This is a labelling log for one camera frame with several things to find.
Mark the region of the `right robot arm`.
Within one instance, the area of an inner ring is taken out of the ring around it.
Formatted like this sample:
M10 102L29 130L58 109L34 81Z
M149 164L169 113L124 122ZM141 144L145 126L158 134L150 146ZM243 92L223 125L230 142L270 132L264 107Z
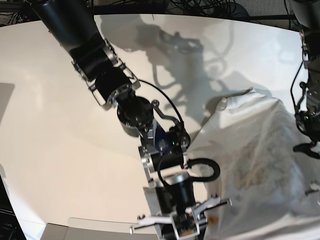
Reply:
M182 116L163 114L159 101L137 96L141 80L118 57L100 34L93 15L82 0L31 0L29 5L72 58L74 69L85 81L97 103L116 108L124 131L140 139L138 148L159 211L141 215L130 226L136 230L158 227L160 240L202 240L209 220L206 211L231 204L212 195L198 202L194 183L217 180L218 163L209 158L190 158L191 144Z

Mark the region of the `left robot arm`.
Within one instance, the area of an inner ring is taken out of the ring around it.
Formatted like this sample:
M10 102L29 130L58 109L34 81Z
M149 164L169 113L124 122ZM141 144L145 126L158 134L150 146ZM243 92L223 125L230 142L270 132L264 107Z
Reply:
M291 0L292 11L299 24L302 48L300 69L307 70L307 82L300 82L302 96L295 101L295 124L298 131L310 139L293 147L296 153L303 153L319 160L320 151L320 2L318 0Z

